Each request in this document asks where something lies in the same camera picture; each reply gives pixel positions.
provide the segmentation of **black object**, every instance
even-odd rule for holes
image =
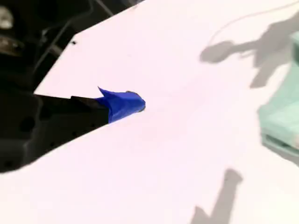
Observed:
[[[108,109],[95,99],[34,94],[57,49],[107,17],[93,0],[0,0],[0,172],[108,123]]]

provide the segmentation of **blue tape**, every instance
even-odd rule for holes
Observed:
[[[104,97],[96,100],[109,108],[108,122],[112,123],[145,109],[145,101],[134,92],[110,92],[99,88]]]

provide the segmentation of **mint green object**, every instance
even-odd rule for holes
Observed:
[[[259,111],[262,143],[299,156],[299,32],[292,36],[291,69],[268,104]]]

